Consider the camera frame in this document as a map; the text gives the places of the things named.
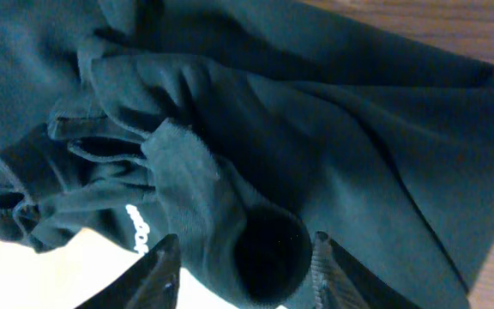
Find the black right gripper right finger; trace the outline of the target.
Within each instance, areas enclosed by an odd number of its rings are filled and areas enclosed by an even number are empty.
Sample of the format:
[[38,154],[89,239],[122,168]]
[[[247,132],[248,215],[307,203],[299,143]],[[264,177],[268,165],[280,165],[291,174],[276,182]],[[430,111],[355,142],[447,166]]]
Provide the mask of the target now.
[[419,309],[327,233],[316,232],[312,249],[310,273],[316,309]]

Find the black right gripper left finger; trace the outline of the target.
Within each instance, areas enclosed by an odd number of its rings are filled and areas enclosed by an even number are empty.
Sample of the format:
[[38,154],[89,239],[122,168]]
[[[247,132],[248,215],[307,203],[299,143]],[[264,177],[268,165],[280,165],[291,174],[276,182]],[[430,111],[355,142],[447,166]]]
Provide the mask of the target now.
[[77,309],[175,309],[181,253],[176,234],[167,234],[116,281]]

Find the black t-shirt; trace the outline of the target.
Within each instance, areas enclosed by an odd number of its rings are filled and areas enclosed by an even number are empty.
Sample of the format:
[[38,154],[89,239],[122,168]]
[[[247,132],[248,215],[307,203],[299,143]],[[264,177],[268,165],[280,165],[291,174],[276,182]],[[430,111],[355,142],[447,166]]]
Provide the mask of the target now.
[[290,1],[0,1],[0,240],[84,227],[240,308],[315,308],[327,233],[419,308],[494,240],[494,64]]

